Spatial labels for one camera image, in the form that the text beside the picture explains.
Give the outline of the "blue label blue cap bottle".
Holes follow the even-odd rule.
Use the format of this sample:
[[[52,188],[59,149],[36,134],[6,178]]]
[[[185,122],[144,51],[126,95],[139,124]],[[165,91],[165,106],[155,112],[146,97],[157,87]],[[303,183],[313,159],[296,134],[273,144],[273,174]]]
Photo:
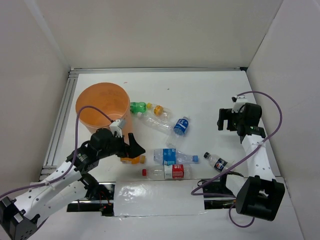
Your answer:
[[[160,148],[153,152],[153,160],[160,165],[176,165],[176,164],[198,164],[199,157],[197,155],[184,154],[175,148]]]

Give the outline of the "small orange bottle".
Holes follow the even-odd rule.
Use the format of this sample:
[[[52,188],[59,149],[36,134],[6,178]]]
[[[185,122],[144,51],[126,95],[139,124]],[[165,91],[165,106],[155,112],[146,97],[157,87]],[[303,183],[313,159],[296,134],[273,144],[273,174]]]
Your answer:
[[[131,164],[131,165],[137,165],[137,164],[144,164],[146,162],[146,156],[145,155],[140,155],[135,158],[121,158],[120,161],[123,164]]]

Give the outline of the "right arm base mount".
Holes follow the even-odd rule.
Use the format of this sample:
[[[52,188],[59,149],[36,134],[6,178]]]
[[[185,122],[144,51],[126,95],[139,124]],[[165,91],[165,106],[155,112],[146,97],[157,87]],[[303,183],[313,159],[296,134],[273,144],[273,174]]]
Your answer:
[[[226,179],[218,178],[201,190],[204,193],[204,209],[220,210],[228,209],[234,203],[236,197],[226,187]]]

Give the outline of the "green plastic bottle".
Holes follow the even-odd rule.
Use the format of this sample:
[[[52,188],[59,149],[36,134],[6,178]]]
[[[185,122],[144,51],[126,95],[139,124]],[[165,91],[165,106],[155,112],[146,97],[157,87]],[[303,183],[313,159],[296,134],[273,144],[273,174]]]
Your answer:
[[[131,102],[130,112],[132,114],[145,113],[147,111],[147,104],[145,102]]]

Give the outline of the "clear white cap bottle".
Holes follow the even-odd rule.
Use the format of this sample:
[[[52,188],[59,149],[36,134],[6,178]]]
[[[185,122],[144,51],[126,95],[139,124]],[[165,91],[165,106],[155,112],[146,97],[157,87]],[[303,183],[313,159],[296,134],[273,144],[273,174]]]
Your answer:
[[[136,116],[149,128],[162,132],[166,135],[170,135],[172,132],[173,124],[167,120],[163,120],[147,112],[138,112]]]

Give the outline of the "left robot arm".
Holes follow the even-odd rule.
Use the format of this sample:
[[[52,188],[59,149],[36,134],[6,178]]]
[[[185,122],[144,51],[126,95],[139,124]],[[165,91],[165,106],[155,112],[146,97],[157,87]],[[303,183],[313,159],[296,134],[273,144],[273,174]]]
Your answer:
[[[0,225],[12,240],[27,240],[56,211],[81,199],[92,200],[104,191],[89,173],[103,158],[136,158],[144,154],[132,133],[129,142],[106,128],[98,129],[42,182],[27,187],[14,199],[0,201]]]

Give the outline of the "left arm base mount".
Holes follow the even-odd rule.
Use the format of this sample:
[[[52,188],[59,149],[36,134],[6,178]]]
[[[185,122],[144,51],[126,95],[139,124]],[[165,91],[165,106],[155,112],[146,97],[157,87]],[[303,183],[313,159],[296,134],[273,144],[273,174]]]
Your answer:
[[[104,217],[114,216],[115,182],[100,182],[99,189],[91,198],[82,198],[67,205],[67,213],[99,213]]]

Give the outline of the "red label red cap bottle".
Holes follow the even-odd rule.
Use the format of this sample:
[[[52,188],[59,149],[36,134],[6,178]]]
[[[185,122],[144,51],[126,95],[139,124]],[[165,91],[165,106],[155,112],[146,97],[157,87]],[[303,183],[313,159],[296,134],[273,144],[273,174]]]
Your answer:
[[[142,170],[142,176],[152,181],[188,180],[193,176],[189,164],[157,165]]]

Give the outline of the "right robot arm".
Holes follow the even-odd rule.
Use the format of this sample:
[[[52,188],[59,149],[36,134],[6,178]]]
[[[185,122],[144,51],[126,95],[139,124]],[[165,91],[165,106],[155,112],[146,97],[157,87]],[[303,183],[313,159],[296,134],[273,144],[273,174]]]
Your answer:
[[[230,178],[219,182],[223,196],[236,195],[235,209],[238,214],[273,221],[285,194],[283,183],[277,182],[272,172],[263,140],[265,130],[259,127],[261,106],[253,103],[235,103],[234,108],[221,108],[217,120],[219,131],[227,121],[227,130],[236,131],[240,143],[250,156],[247,160],[248,178],[242,186],[236,186]]]

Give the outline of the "pepsi bottle black cap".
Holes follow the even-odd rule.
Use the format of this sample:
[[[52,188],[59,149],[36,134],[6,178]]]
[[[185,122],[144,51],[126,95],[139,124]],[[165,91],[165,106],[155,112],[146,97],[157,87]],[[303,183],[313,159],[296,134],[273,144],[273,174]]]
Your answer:
[[[226,161],[225,159],[221,158],[216,154],[211,154],[206,152],[203,157],[208,161],[209,165],[213,167],[216,171],[222,173],[228,170],[232,165],[233,162]]]

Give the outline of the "yellow cap orange label bottle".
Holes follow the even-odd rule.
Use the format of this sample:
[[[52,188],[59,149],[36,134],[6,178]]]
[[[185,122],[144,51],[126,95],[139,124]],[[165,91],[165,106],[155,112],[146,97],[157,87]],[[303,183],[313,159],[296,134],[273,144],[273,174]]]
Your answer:
[[[148,102],[146,104],[146,109],[156,117],[163,120],[169,120],[173,116],[172,112],[168,108],[163,107],[162,105],[159,105],[159,104]]]

